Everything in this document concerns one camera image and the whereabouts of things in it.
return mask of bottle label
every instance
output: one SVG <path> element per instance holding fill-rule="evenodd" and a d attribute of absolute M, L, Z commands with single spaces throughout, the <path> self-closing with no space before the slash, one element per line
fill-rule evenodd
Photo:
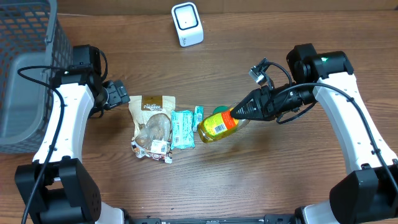
<path fill-rule="evenodd" d="M 206 132 L 215 137 L 229 129 L 235 128 L 239 120 L 231 117 L 231 108 L 228 111 L 214 114 L 203 123 Z"/>

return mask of white label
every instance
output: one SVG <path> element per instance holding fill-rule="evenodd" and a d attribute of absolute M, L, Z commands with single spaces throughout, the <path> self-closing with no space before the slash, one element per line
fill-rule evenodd
<path fill-rule="evenodd" d="M 217 127 L 214 128 L 214 132 L 215 132 L 216 134 L 222 133 L 222 132 L 224 132 L 224 131 L 226 131 L 226 126 L 225 126 L 224 123 L 223 123 L 223 124 L 220 124 L 219 126 L 217 126 Z"/>
<path fill-rule="evenodd" d="M 166 154 L 167 141 L 153 140 L 152 146 L 150 147 L 150 152 L 156 154 Z"/>
<path fill-rule="evenodd" d="M 201 123 L 203 116 L 201 114 L 197 114 L 197 123 Z"/>

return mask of barcode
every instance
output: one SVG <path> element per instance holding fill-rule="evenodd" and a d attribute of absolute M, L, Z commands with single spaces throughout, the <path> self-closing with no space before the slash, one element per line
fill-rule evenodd
<path fill-rule="evenodd" d="M 226 130 L 225 124 L 220 124 L 219 126 L 217 126 L 217 127 L 214 128 L 214 132 L 215 132 L 216 134 L 222 133 L 222 132 L 225 131 L 225 130 Z"/>
<path fill-rule="evenodd" d="M 197 114 L 197 123 L 201 123 L 201 118 L 202 118 L 201 114 Z"/>

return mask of blue-gray basket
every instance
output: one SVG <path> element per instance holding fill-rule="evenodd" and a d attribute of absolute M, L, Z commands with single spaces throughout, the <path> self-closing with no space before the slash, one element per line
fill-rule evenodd
<path fill-rule="evenodd" d="M 72 48 L 57 20 L 56 0 L 0 0 L 0 152 L 35 152 L 52 109 L 46 87 L 21 78 L 32 65 L 67 67 Z M 49 82 L 55 70 L 24 74 Z"/>

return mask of yellow bottle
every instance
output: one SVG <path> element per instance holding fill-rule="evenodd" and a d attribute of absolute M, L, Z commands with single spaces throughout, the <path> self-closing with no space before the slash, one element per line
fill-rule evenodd
<path fill-rule="evenodd" d="M 204 143 L 223 139 L 245 127 L 250 120 L 234 119 L 231 110 L 236 104 L 231 105 L 226 111 L 213 114 L 198 124 L 198 134 Z"/>

